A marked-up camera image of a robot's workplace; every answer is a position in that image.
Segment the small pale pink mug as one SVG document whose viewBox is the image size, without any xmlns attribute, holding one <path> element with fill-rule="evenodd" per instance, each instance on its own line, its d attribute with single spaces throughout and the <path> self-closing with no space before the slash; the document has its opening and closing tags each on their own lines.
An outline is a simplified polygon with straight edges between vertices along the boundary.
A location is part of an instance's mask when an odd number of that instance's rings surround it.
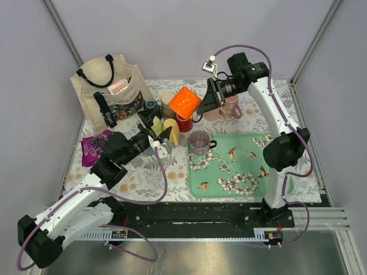
<svg viewBox="0 0 367 275">
<path fill-rule="evenodd" d="M 209 112 L 205 112 L 203 114 L 203 118 L 206 121 L 216 121 L 217 119 L 220 118 L 219 114 L 220 114 L 220 110 L 219 109 L 214 109 L 214 110 L 211 110 Z"/>
</svg>

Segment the orange mug black handle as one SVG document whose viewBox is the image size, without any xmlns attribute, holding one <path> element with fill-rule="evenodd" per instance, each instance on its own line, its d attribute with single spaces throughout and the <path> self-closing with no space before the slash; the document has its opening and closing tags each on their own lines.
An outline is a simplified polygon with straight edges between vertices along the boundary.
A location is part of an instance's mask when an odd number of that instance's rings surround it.
<svg viewBox="0 0 367 275">
<path fill-rule="evenodd" d="M 193 114 L 201 105 L 202 100 L 189 88 L 182 87 L 170 100 L 169 107 L 185 120 L 193 118 Z"/>
</svg>

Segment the lilac mug black handle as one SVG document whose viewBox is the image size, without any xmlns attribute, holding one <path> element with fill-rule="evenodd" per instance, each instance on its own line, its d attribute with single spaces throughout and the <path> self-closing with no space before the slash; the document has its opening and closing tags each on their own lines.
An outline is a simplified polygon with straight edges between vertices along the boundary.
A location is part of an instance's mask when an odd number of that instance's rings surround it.
<svg viewBox="0 0 367 275">
<path fill-rule="evenodd" d="M 217 141 L 212 140 L 205 131 L 194 131 L 189 136 L 189 151 L 195 156 L 205 155 L 217 146 Z"/>
</svg>

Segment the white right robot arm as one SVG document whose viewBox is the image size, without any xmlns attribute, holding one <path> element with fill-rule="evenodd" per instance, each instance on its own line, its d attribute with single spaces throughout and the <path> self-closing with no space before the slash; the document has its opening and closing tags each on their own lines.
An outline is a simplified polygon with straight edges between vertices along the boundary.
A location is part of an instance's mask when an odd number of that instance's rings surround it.
<svg viewBox="0 0 367 275">
<path fill-rule="evenodd" d="M 222 107 L 229 97 L 243 92 L 248 92 L 256 101 L 271 133 L 271 142 L 263 149 L 264 160 L 270 168 L 270 179 L 257 218 L 266 226 L 273 227 L 287 216 L 290 205 L 286 201 L 289 177 L 295 175 L 295 166 L 304 153 L 310 132 L 298 126 L 281 103 L 268 65 L 263 62 L 252 64 L 245 53 L 237 53 L 227 60 L 231 75 L 219 80 L 214 61 L 215 57 L 210 56 L 202 66 L 203 71 L 213 77 L 207 80 L 206 94 L 197 108 L 197 114 Z"/>
</svg>

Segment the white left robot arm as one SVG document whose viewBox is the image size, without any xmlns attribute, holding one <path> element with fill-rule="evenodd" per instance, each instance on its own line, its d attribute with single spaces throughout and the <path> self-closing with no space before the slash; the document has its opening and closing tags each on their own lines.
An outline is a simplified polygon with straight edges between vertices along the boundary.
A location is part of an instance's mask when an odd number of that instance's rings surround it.
<svg viewBox="0 0 367 275">
<path fill-rule="evenodd" d="M 154 201 L 135 201 L 114 194 L 111 190 L 128 173 L 125 165 L 148 148 L 154 150 L 158 164 L 171 151 L 171 126 L 156 135 L 152 129 L 156 112 L 147 109 L 138 112 L 141 123 L 138 133 L 126 138 L 121 132 L 109 134 L 102 146 L 99 160 L 85 178 L 66 196 L 42 213 L 31 217 L 24 215 L 17 223 L 17 269 L 26 253 L 40 269 L 59 258 L 72 242 L 98 227 L 116 227 L 126 230 L 122 201 L 149 206 L 160 202 L 162 194 Z"/>
</svg>

